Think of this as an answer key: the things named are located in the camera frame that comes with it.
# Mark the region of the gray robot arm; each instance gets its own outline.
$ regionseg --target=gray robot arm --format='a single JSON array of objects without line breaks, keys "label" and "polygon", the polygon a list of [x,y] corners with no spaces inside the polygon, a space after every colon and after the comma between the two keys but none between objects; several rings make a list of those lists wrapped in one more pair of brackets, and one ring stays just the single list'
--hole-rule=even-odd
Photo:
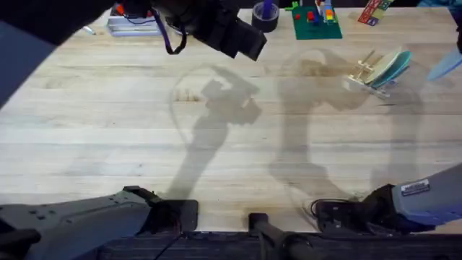
[{"label": "gray robot arm", "polygon": [[0,19],[0,108],[55,48]]},{"label": "gray robot arm", "polygon": [[396,185],[393,205],[406,219],[443,225],[462,218],[462,164],[422,180]]},{"label": "gray robot arm", "polygon": [[[10,253],[16,259],[73,259],[116,238],[167,228],[164,220],[169,217],[165,215],[173,215],[169,202],[174,201],[163,201],[143,188],[127,186],[117,194],[95,199],[43,205],[1,205],[0,259],[2,253]],[[24,239],[9,244],[5,241],[25,230],[34,230],[39,241],[30,245],[29,250],[24,252],[23,249],[24,254],[9,251]]]},{"label": "gray robot arm", "polygon": [[318,200],[324,233],[395,235],[434,230],[462,218],[462,164],[418,181],[387,184],[363,201]]}]

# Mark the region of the blue lego brick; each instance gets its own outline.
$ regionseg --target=blue lego brick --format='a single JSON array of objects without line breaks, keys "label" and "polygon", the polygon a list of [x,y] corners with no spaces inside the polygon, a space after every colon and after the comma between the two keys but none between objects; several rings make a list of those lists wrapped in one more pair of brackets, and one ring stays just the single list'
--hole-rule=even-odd
[{"label": "blue lego brick", "polygon": [[319,25],[319,13],[313,12],[313,23],[314,25]]},{"label": "blue lego brick", "polygon": [[324,5],[324,7],[323,7],[323,17],[324,17],[324,18],[326,18],[326,10],[327,10],[327,9],[332,10],[332,6],[330,6],[330,5]]},{"label": "blue lego brick", "polygon": [[366,23],[370,26],[375,26],[378,23],[378,19],[375,17],[370,17]]}]

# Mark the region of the blue object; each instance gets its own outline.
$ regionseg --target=blue object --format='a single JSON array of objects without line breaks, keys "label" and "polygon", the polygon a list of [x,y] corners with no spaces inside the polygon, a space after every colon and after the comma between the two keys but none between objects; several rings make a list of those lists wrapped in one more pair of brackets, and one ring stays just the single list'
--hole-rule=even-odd
[{"label": "blue object", "polygon": [[268,20],[271,18],[271,6],[273,5],[272,0],[264,0],[263,1],[263,10],[261,12],[261,18],[264,20]]},{"label": "blue object", "polygon": [[270,33],[277,27],[279,20],[279,7],[276,4],[271,4],[269,16],[263,18],[263,8],[267,1],[261,1],[253,7],[252,26],[259,29],[263,33]]},{"label": "blue object", "polygon": [[386,82],[389,82],[390,80],[397,78],[397,76],[399,76],[407,67],[407,64],[409,63],[410,59],[410,51],[403,51],[402,53],[400,53],[393,65],[391,65],[390,68],[387,69],[387,71],[385,71],[385,73],[382,76],[374,80],[374,82],[371,84],[371,87],[374,89],[378,89]]},{"label": "blue object", "polygon": [[326,15],[326,10],[332,10],[332,6],[330,4],[324,4],[324,8],[323,8],[323,11],[324,11],[324,15]]},{"label": "blue object", "polygon": [[366,23],[370,26],[375,26],[378,23],[378,19],[375,17],[369,17],[369,20]]},{"label": "blue object", "polygon": [[430,73],[427,75],[427,80],[432,81],[441,78],[453,69],[457,68],[462,63],[462,54],[458,48],[454,48],[450,53],[446,54],[441,61],[436,64]]},{"label": "blue object", "polygon": [[319,12],[318,12],[318,10],[313,12],[313,23],[314,23],[314,25],[319,25]]}]

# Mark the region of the wood grain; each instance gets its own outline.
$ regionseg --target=wood grain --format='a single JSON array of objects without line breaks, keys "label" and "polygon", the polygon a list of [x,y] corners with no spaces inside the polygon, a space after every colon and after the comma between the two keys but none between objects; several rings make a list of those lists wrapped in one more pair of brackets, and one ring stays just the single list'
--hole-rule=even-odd
[{"label": "wood grain", "polygon": [[[446,9],[389,9],[375,27],[337,9],[342,40],[295,40],[289,12],[258,62],[189,38],[112,38],[103,16],[45,61],[0,111],[0,202],[62,202],[140,185],[200,202],[199,230],[245,230],[267,212],[314,231],[314,199],[363,197],[461,161],[461,70],[428,71],[455,46]],[[250,12],[240,16],[250,21]],[[175,43],[178,37],[171,34]],[[371,49],[412,52],[388,100],[345,88]],[[440,232],[462,232],[452,223]]]}]

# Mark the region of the black tape roll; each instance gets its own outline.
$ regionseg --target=black tape roll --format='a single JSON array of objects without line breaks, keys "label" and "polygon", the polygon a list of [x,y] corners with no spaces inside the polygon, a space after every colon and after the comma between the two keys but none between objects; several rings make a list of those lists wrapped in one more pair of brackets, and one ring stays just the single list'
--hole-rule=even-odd
[{"label": "black tape roll", "polygon": [[263,2],[257,3],[253,7],[252,26],[264,33],[272,32],[277,27],[277,21],[279,19],[279,7],[276,4],[271,4],[271,16],[269,19],[263,19],[262,12]]}]

